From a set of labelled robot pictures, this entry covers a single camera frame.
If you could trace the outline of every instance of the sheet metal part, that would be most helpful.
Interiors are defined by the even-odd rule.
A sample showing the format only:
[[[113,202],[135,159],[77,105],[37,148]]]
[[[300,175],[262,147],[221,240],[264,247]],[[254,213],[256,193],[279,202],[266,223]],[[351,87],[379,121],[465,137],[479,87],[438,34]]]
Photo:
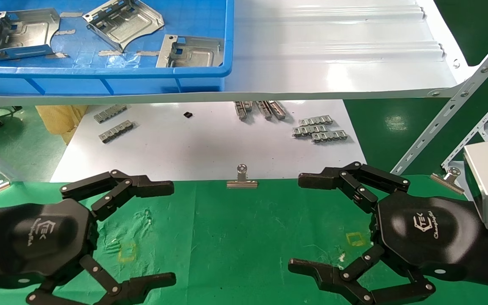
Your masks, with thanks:
[[[0,60],[53,54],[50,41],[59,28],[54,8],[0,11]]]
[[[464,189],[462,189],[461,187],[455,184],[455,180],[459,175],[460,175],[460,170],[458,168],[450,167],[448,168],[447,174],[444,177],[432,173],[432,175],[430,175],[430,178],[438,182],[439,184],[447,187],[448,189],[451,189],[451,191],[454,191],[455,193],[462,195],[464,193]]]
[[[116,139],[116,137],[127,133],[131,129],[133,129],[133,123],[131,123],[131,121],[129,120],[126,120],[124,123],[117,125],[114,128],[111,128],[105,133],[100,134],[99,138],[103,143],[108,143],[109,141]]]
[[[127,105],[114,105],[107,110],[99,112],[93,118],[97,121],[97,123],[101,124],[102,122],[112,118],[113,116],[117,116],[118,114],[124,112],[128,109]]]
[[[253,102],[250,100],[246,100],[246,101],[243,101],[243,103],[244,103],[244,109],[246,110],[246,112],[250,112],[253,108]]]
[[[327,131],[325,125],[293,127],[293,137],[306,137],[312,133],[326,133]]]
[[[88,29],[120,52],[131,41],[165,25],[163,16],[141,0],[109,0],[83,18]]]
[[[244,108],[244,102],[235,102],[236,115],[240,120],[246,119],[246,109]]]
[[[224,46],[219,38],[165,35],[155,67],[218,67]]]
[[[285,110],[277,100],[270,100],[269,106],[271,107],[272,113],[274,114],[274,116],[276,116],[278,120],[285,119],[287,113],[285,112]]]
[[[248,166],[246,164],[239,164],[236,167],[236,180],[227,181],[228,189],[257,189],[259,185],[257,181],[248,180],[246,173],[248,172]]]
[[[314,116],[313,118],[306,118],[299,120],[299,126],[312,126],[312,125],[330,125],[334,122],[331,116]]]
[[[272,118],[272,110],[269,106],[269,102],[265,100],[258,100],[256,101],[257,107],[259,108],[259,111],[263,116],[265,117],[266,120],[270,120]]]
[[[326,141],[338,141],[347,139],[347,134],[343,130],[324,131],[322,133],[312,133],[312,142],[321,143]]]

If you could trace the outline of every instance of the robotic hand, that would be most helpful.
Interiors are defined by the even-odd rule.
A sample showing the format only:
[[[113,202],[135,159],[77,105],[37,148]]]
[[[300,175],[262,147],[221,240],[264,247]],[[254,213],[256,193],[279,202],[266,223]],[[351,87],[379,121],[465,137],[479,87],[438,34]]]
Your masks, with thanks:
[[[407,194],[402,177],[354,162],[300,174],[305,189],[340,189],[365,213],[372,213],[374,245],[341,270],[292,258],[290,272],[312,276],[320,290],[341,294],[353,305],[401,305],[422,301],[436,288],[424,276],[488,285],[488,230],[474,202]],[[363,184],[385,191],[378,198]],[[358,279],[383,261],[409,284],[368,291]]]
[[[176,283],[171,272],[120,284],[92,258],[97,221],[108,218],[134,196],[171,195],[171,181],[152,182],[147,176],[113,170],[65,185],[60,191],[63,200],[53,205],[26,203],[0,208],[0,288],[41,283],[27,296],[28,304],[84,305],[52,295],[56,286],[66,284],[84,269],[106,290],[97,305],[134,305],[143,303],[150,290]],[[107,191],[91,211],[78,202]]]

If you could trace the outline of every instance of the blue plastic crate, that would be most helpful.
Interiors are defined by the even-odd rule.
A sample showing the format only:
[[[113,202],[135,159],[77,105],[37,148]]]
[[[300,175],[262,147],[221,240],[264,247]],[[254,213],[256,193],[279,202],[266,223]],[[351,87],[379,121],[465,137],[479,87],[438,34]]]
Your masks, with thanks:
[[[55,8],[86,12],[106,0],[0,0],[0,11]],[[52,38],[54,52],[69,58],[44,56],[0,61],[0,95],[119,95],[223,91],[233,64],[234,0],[143,0],[159,12],[165,26],[132,41],[123,55],[99,56],[112,47],[86,28],[82,17],[62,18],[60,31],[72,35]],[[156,68],[156,56],[136,51],[159,51],[165,34],[225,39],[219,67]]]

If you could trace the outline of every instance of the logo on robot hand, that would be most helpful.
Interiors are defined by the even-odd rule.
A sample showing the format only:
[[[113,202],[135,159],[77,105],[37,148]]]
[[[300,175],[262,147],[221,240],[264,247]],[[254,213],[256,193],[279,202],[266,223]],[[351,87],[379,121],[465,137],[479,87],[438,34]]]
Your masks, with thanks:
[[[33,225],[31,226],[28,234],[28,247],[33,245],[33,240],[35,239],[35,235],[40,235],[39,240],[46,239],[47,234],[51,234],[54,232],[54,227],[56,226],[55,222],[51,222],[47,220],[45,222],[40,222],[41,218],[37,218]]]

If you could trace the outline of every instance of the green mat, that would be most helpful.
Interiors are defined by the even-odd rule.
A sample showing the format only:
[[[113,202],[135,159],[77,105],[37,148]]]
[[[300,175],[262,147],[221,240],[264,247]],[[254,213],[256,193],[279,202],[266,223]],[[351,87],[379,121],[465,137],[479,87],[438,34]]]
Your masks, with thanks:
[[[408,178],[412,195],[456,197],[426,176]],[[15,183],[0,193],[0,207],[58,202],[60,186]],[[300,189],[296,180],[260,181],[256,190],[226,189],[224,181],[176,182],[175,189],[170,197],[135,198],[99,226],[94,258],[119,282],[176,273],[177,284],[153,290],[145,304],[348,304],[287,271],[292,257],[345,267],[370,247],[370,216],[340,191]],[[407,281],[379,263],[360,282],[377,289]],[[422,304],[488,304],[486,286],[433,282],[438,291]],[[0,290],[0,304],[23,305],[33,288]],[[85,272],[55,292],[88,304],[103,293]]]

